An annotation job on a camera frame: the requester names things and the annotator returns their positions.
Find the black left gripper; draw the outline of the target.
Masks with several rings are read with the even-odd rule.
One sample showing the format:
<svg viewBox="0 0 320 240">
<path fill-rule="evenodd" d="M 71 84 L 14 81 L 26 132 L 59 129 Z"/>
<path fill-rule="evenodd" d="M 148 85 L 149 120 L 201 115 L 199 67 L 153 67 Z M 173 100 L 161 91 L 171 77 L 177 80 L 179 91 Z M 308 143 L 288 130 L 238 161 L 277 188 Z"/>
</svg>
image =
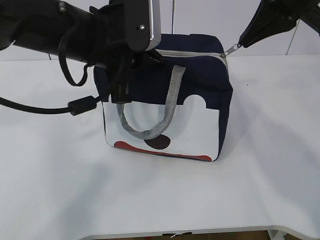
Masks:
<svg viewBox="0 0 320 240">
<path fill-rule="evenodd" d="M 129 94 L 129 75 L 132 70 L 143 65 L 144 57 L 155 51 L 134 52 L 126 42 L 125 0 L 111 0 L 101 8 L 89 8 L 96 24 L 96 43 L 92 50 L 93 57 L 101 57 L 99 66 L 106 68 L 109 74 L 109 87 L 100 97 L 115 104 L 131 102 Z"/>
</svg>

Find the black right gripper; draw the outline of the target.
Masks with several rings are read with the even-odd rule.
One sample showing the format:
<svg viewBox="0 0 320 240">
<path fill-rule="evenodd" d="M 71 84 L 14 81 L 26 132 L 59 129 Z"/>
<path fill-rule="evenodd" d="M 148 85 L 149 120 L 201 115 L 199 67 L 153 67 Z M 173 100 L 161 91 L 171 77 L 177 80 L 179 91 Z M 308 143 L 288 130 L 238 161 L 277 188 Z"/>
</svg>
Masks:
<svg viewBox="0 0 320 240">
<path fill-rule="evenodd" d="M 288 32 L 301 20 L 317 33 L 320 31 L 318 0 L 262 0 L 238 44 L 248 48 L 271 36 Z"/>
</svg>

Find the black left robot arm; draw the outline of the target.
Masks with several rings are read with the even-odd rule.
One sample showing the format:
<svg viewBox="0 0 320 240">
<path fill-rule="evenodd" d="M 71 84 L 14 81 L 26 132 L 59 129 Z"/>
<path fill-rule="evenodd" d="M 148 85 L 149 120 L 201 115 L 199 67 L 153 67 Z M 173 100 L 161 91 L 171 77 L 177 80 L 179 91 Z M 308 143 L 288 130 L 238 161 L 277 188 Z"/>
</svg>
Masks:
<svg viewBox="0 0 320 240">
<path fill-rule="evenodd" d="M 56 55 L 66 80 L 74 85 L 67 59 L 126 74 L 144 57 L 161 61 L 157 0 L 111 0 L 89 11 L 63 0 L 3 0 L 0 48 L 11 45 Z"/>
</svg>

